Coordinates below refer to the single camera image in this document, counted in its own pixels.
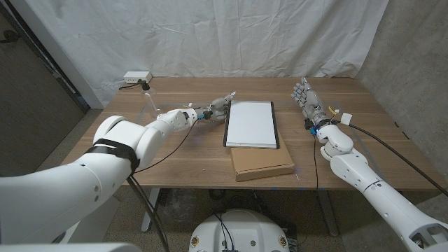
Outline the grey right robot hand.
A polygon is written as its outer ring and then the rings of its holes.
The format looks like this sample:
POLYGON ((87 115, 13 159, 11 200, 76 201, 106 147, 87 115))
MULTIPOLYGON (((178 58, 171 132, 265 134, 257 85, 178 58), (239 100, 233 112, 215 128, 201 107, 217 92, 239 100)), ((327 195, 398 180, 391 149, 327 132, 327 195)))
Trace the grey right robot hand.
POLYGON ((329 119, 322 107, 320 98, 305 77, 293 87, 291 97, 302 109, 304 117, 312 121, 314 126, 329 119))

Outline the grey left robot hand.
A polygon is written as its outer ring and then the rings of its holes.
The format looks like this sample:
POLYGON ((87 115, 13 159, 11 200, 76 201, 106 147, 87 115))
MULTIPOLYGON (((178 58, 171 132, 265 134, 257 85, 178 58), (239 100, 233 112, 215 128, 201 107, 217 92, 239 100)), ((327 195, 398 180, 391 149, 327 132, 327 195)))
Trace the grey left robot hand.
POLYGON ((224 120, 228 113, 230 102, 232 101, 235 95, 236 92, 231 92, 230 94, 224 97, 213 100, 210 103, 210 105, 202 109, 201 113, 202 118, 205 120, 212 120, 212 121, 224 120))

